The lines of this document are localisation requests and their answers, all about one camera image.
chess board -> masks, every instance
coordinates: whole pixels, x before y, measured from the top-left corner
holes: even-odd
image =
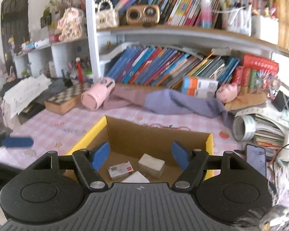
[[[81,94],[90,87],[88,82],[75,84],[45,101],[45,107],[48,111],[63,115],[80,102]]]

pink checkered tablecloth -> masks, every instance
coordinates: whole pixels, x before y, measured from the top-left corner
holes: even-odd
[[[103,116],[125,119],[137,124],[166,126],[206,132],[213,134],[214,154],[222,155],[226,150],[242,149],[241,143],[234,140],[230,129],[223,125],[222,117],[205,118],[190,115],[157,115],[139,108],[125,107],[113,110],[99,109],[94,112],[74,108],[65,115],[57,115],[43,110],[16,129],[12,136],[31,136],[32,148],[0,148],[0,162],[19,168],[26,168],[47,151],[57,150],[59,155],[66,154]]]

small speaker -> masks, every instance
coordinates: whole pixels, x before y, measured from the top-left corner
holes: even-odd
[[[157,5],[136,5],[126,12],[128,24],[157,24],[160,20],[160,9]]]

phone screen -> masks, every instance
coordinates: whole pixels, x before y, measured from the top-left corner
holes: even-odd
[[[246,145],[246,162],[254,169],[267,177],[267,166],[265,161],[265,149],[262,147]]]

white paper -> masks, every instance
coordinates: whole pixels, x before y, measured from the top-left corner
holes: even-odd
[[[38,78],[29,77],[21,80],[17,85],[8,90],[3,99],[11,107],[11,118],[19,114],[30,102],[48,89],[51,80],[45,75]]]

